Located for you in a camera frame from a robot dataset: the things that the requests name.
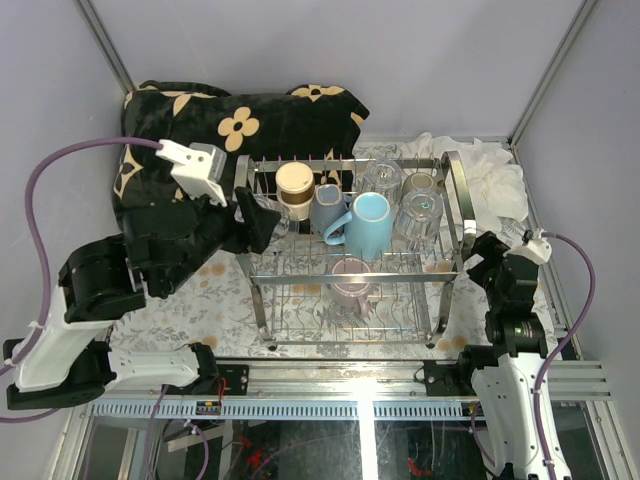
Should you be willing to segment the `grey textured coffee mug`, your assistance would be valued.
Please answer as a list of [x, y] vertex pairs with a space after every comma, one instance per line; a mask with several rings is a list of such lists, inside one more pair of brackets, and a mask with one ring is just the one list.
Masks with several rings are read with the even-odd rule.
[[335, 184], [317, 186], [310, 207], [311, 232], [323, 236], [326, 229], [347, 211], [352, 200], [352, 195], [344, 194]]

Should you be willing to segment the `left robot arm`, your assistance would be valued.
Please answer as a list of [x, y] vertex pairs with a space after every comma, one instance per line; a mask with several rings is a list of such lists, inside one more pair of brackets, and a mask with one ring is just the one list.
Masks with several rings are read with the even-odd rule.
[[45, 321], [24, 339], [3, 345], [14, 371], [6, 389], [12, 411], [70, 408], [115, 387], [158, 387], [204, 395], [221, 383], [209, 346], [196, 342], [165, 352], [112, 347], [99, 335], [148, 298], [166, 299], [217, 251], [262, 253], [282, 215], [246, 187], [227, 206], [207, 197], [132, 209], [117, 235], [70, 254], [49, 296]]

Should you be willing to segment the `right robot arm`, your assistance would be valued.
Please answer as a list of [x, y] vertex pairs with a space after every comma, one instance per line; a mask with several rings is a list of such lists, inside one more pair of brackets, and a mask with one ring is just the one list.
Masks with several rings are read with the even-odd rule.
[[491, 440], [497, 479], [569, 479], [549, 398], [546, 332], [534, 312], [540, 266], [549, 243], [529, 236], [509, 247], [492, 232], [471, 250], [480, 262], [467, 272], [487, 298], [488, 345], [468, 345], [459, 356], [458, 387], [476, 394]]

